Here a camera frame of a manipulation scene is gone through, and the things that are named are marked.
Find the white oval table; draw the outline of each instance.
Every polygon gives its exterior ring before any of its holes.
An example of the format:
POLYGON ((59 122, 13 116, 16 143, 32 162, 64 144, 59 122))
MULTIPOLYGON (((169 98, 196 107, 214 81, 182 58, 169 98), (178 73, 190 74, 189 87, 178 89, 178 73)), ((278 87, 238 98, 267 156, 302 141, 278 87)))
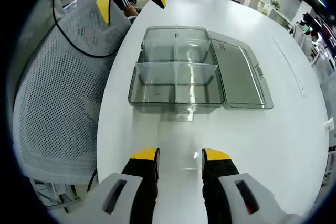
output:
MULTIPOLYGON (((284 211, 304 215, 319 192, 326 167, 326 120, 317 78, 300 47, 279 24, 230 0, 166 0, 165 9, 149 1, 127 33, 106 84, 98 124, 98 177, 102 181, 121 172, 140 148, 160 147, 159 197, 173 194, 169 191, 173 187, 177 194, 188 191, 190 195, 180 205, 203 208, 192 204, 193 197, 202 197, 199 152, 208 147, 230 155, 239 172, 249 173, 269 189, 284 211), (159 115, 139 113, 128 103, 134 64, 146 29, 162 25, 200 26, 250 45, 274 108, 218 108, 208 115, 194 115, 193 122, 161 122, 159 115), (198 173, 183 177, 179 168, 198 173), (176 173, 171 176, 167 170, 176 173), (188 189, 188 183, 197 193, 188 189)), ((168 204, 158 201, 158 209, 168 204)), ((165 211, 172 216, 177 210, 170 206, 165 211)), ((197 215, 197 209, 191 211, 197 215)))

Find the mesh office chair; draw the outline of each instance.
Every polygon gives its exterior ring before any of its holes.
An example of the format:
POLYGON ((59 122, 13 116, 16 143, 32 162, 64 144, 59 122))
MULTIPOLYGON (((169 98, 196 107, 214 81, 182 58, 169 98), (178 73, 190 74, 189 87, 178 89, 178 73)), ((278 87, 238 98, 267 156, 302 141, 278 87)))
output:
MULTIPOLYGON (((111 6, 110 26, 96 0, 78 0, 58 23, 83 51, 110 54, 130 27, 115 4, 111 6)), ((56 26, 46 36, 21 78, 14 103, 14 151, 27 177, 60 184, 89 182, 96 169, 100 104, 114 58, 80 53, 56 26)))

